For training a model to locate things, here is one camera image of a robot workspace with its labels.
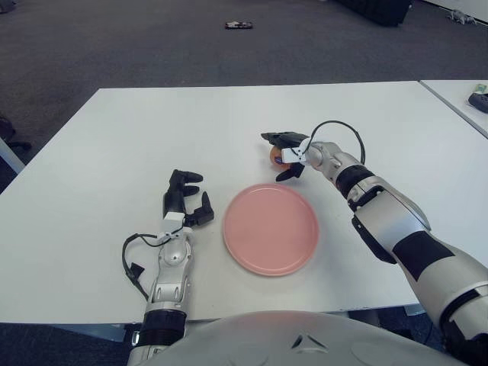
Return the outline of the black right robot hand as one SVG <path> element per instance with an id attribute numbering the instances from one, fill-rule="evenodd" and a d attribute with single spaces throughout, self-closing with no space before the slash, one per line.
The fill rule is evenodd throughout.
<path id="1" fill-rule="evenodd" d="M 299 178 L 305 166 L 300 162 L 284 162 L 281 153 L 283 149 L 293 149 L 296 151 L 308 136 L 302 133 L 281 132 L 262 133 L 261 137 L 271 144 L 269 159 L 271 164 L 280 171 L 275 181 L 282 182 L 291 178 Z"/>

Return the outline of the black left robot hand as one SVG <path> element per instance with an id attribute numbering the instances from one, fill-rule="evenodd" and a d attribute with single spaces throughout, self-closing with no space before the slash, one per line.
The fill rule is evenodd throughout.
<path id="1" fill-rule="evenodd" d="M 206 191 L 201 196 L 201 206 L 193 213 L 188 213 L 185 206 L 185 198 L 196 195 L 200 188 L 191 183 L 200 183 L 203 176 L 195 172 L 187 172 L 175 169 L 169 179 L 169 188 L 163 195 L 163 216 L 168 213 L 183 214 L 182 226 L 203 226 L 214 219 L 214 210 L 210 204 L 210 198 Z"/>

